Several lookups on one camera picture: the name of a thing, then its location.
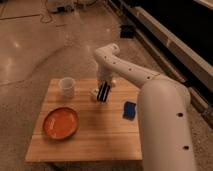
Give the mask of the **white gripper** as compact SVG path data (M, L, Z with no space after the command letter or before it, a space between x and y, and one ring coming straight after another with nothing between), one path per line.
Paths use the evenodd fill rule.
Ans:
M116 80L113 78L112 72L109 69L99 65L97 70L97 82L98 86L100 86L97 95L97 101L101 101L101 96L104 93L102 102L106 102L110 86L115 87Z

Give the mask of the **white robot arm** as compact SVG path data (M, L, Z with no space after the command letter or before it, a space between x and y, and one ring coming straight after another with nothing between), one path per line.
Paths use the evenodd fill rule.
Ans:
M164 74L118 58L119 52L114 43L94 51L97 99L107 100L114 73L139 89L136 107L144 171L197 171L187 114L189 90Z

